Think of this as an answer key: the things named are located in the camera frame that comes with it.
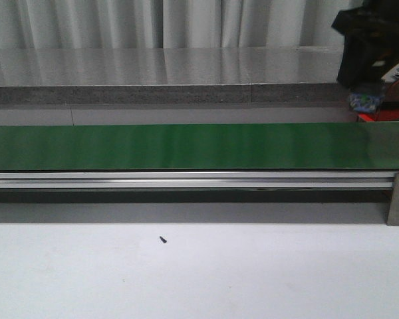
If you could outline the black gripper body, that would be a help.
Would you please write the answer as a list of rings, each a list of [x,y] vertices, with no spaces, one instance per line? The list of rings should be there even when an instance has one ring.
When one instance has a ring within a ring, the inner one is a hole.
[[[343,87],[378,82],[399,64],[399,1],[364,1],[339,11],[332,28],[344,36],[337,75]]]

